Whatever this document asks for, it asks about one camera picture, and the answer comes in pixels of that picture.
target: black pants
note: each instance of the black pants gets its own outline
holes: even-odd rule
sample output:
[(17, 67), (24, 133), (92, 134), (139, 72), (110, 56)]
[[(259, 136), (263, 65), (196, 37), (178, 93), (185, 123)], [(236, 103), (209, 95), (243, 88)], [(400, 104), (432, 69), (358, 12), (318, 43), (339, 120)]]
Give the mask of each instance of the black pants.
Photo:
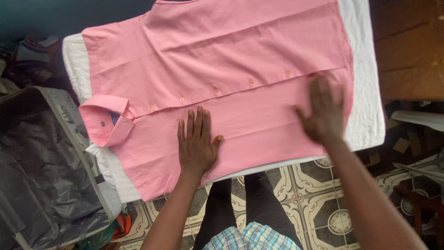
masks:
[[(257, 222), (267, 225), (292, 239), (302, 249), (294, 225), (273, 194), (265, 172), (245, 176), (246, 224)], [(236, 225), (231, 205), (231, 179), (213, 183), (206, 201), (205, 216), (194, 242), (194, 250), (201, 250), (210, 239), (223, 230)]]

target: checkered shirt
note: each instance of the checkered shirt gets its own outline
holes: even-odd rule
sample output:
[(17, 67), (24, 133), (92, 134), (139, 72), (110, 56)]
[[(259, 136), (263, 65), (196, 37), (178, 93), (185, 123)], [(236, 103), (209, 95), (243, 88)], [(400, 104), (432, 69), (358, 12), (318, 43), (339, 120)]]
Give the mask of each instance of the checkered shirt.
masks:
[(211, 238), (203, 250), (301, 250), (290, 238), (269, 226), (252, 222), (241, 233), (232, 226)]

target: left hand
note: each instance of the left hand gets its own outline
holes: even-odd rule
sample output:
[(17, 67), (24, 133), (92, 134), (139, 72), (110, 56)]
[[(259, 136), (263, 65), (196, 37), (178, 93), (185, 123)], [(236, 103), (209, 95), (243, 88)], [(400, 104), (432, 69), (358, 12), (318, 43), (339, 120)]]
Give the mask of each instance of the left hand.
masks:
[(183, 119), (179, 120), (177, 137), (181, 173), (191, 174), (201, 179), (216, 163), (223, 135), (216, 136), (210, 143), (210, 129), (210, 112), (208, 110), (204, 112), (201, 106), (197, 107), (196, 122), (194, 122), (194, 111), (188, 110), (186, 138), (184, 136), (184, 121)]

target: white fabric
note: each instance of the white fabric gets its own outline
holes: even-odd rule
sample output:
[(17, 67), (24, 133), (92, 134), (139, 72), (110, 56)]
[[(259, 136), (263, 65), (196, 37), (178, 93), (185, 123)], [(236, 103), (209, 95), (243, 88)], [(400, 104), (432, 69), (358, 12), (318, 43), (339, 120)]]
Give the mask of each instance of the white fabric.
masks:
[[(345, 131), (345, 139), (351, 149), (361, 150), (382, 144), (385, 137), (384, 115), (382, 112), (381, 97), (379, 95), (369, 2), (368, 0), (338, 1), (345, 29), (353, 50), (355, 76), (353, 109)], [(92, 93), (89, 80), (88, 52), (81, 34), (68, 36), (63, 40), (63, 60), (65, 61), (72, 87), (80, 103), (84, 103), (92, 96)], [(103, 167), (107, 165), (108, 168), (111, 169), (117, 191), (119, 191), (117, 183), (123, 180), (120, 179), (122, 178), (121, 175), (119, 175), (119, 179), (117, 179), (114, 171), (116, 169), (122, 169), (122, 165), (111, 150), (103, 151), (102, 155), (106, 158), (106, 161), (97, 159), (98, 164)], [(266, 164), (242, 170), (215, 181), (257, 173), (283, 165), (312, 161), (321, 157), (322, 156), (305, 157)], [(125, 192), (122, 190), (119, 191), (121, 198), (123, 198), (123, 193)]]
[(95, 155), (103, 178), (115, 187), (122, 203), (141, 199), (136, 187), (123, 171), (119, 158), (117, 158), (110, 148), (101, 148), (97, 144), (92, 143), (86, 151)]

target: tiled floor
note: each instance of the tiled floor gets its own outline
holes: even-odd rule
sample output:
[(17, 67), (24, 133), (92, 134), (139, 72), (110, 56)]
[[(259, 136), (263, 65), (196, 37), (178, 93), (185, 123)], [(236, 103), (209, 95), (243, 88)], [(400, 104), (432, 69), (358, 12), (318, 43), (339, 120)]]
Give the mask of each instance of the tiled floor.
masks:
[[(432, 165), (426, 169), (437, 169)], [(353, 226), (344, 203), (339, 179), (336, 179), (334, 167), (328, 161), (307, 162), (283, 166), (267, 171), (274, 194), (294, 224), (296, 233), (303, 244), (304, 250), (339, 250), (358, 249), (359, 244), (353, 235)], [(400, 170), (378, 177), (376, 182), (390, 197), (392, 202), (413, 225), (410, 215), (410, 204), (393, 193), (393, 186), (403, 185), (429, 197), (441, 197), (442, 185), (415, 174)], [(191, 250), (194, 239), (199, 232), (205, 214), (206, 198), (211, 184), (199, 187), (194, 196), (193, 205), (186, 221), (182, 250)], [(246, 224), (245, 185), (243, 177), (232, 180), (231, 203), (238, 224), (243, 230)], [(133, 227), (130, 233), (121, 238), (122, 250), (138, 250), (150, 226), (168, 196), (151, 202), (135, 202), (129, 205), (129, 213), (133, 215)]]

